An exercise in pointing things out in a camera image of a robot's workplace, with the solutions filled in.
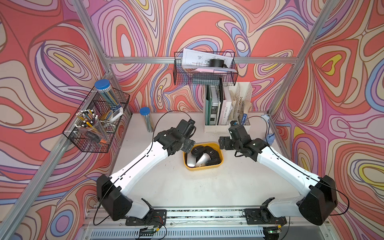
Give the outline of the silver mouse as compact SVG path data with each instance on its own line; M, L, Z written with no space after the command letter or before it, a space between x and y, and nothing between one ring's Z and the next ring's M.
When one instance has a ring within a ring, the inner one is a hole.
M196 165L195 167L196 168L200 168L200 167L204 167L207 165L207 162L211 159L210 155L207 154L207 153L203 153L198 159L197 159L197 162L196 162Z
M196 158L191 154L186 154L186 165L188 168L194 168L196 166Z

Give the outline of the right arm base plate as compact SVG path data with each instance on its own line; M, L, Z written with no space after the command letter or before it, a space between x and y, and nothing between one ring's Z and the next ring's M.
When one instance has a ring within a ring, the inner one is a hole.
M244 209L243 216L248 225L285 225L285 217L274 217L269 211L268 206L275 198L268 198L257 208Z

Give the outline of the silver mouse front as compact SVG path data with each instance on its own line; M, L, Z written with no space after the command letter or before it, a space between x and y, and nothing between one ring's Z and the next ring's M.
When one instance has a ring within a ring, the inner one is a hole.
M191 154L186 154L186 165L188 168L194 168L196 166L196 158Z

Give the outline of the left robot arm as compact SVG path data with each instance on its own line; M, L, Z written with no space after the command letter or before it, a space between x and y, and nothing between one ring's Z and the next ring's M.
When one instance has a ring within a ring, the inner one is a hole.
M177 127L159 132L149 146L134 160L111 176L97 179L97 199L113 221L125 217L144 219L151 205L144 199L130 197L134 185L159 162L178 151L189 153L195 141L195 121L181 120Z

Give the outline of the black Lecoo mouse front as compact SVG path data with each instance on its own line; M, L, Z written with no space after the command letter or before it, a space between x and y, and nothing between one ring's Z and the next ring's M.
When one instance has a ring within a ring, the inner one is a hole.
M205 153L211 156L216 154L217 151L210 146L205 146Z

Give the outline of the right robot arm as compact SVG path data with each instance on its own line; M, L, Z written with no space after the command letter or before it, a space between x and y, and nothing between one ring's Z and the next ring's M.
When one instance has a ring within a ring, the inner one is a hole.
M222 150L234 150L242 157L260 163L291 184L299 193L298 197L265 201L267 216L303 217L308 222L320 226L338 205L334 179L325 175L319 177L289 159L280 155L266 141L252 139L242 125L232 125L228 137L219 138Z

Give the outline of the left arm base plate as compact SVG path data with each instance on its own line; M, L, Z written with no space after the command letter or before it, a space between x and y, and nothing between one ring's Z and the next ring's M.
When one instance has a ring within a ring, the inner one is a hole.
M125 219L126 226L162 226L167 221L167 210L154 209L148 201L141 198L133 202Z

